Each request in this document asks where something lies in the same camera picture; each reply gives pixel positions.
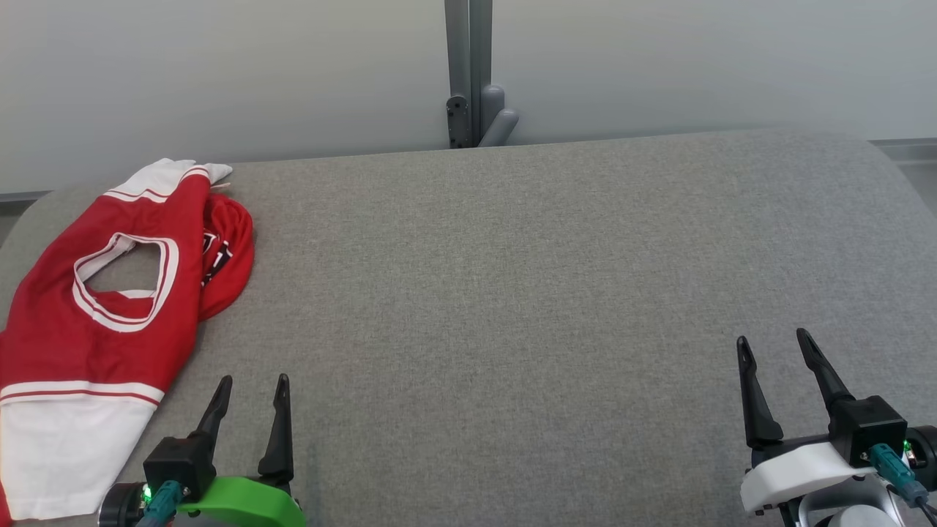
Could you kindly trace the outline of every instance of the gray table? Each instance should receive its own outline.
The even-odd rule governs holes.
[[[235,166],[257,261],[122,478],[234,376],[216,452],[252,474],[292,379],[310,524],[747,519],[735,339],[790,436],[826,416],[806,326],[860,396],[937,424],[937,219],[874,147],[787,130]],[[0,299],[112,182],[0,248]],[[101,278],[145,276],[146,254]],[[93,525],[91,518],[56,525]]]

